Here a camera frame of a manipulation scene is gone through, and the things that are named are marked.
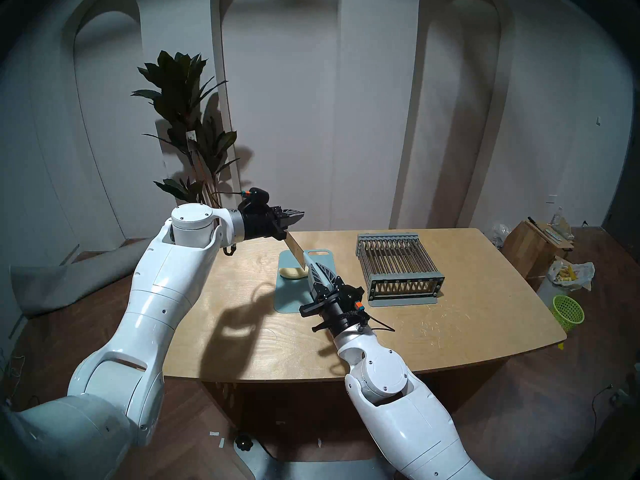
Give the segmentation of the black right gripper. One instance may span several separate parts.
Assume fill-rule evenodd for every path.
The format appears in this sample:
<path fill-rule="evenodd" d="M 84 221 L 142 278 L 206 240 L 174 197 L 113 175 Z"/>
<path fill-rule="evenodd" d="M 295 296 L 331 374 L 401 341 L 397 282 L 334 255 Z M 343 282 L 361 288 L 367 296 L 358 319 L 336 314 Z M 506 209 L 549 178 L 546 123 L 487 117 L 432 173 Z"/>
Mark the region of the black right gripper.
<path fill-rule="evenodd" d="M 341 334 L 350 327 L 363 330 L 369 326 L 364 309 L 364 288 L 337 282 L 335 271 L 323 263 L 306 263 L 312 302 L 299 307 L 303 318 L 321 316 L 322 322 L 312 327 L 314 333 L 329 330 Z"/>

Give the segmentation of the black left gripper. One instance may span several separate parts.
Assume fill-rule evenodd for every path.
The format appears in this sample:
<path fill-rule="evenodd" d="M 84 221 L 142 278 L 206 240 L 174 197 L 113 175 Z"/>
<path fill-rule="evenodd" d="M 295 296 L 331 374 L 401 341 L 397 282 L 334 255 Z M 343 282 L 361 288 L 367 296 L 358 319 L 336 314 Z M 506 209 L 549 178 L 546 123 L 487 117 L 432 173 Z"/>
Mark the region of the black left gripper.
<path fill-rule="evenodd" d="M 305 216 L 304 211 L 270 207 L 255 202 L 241 202 L 238 211 L 242 217 L 244 241 L 257 238 L 284 241 L 287 229 Z"/>

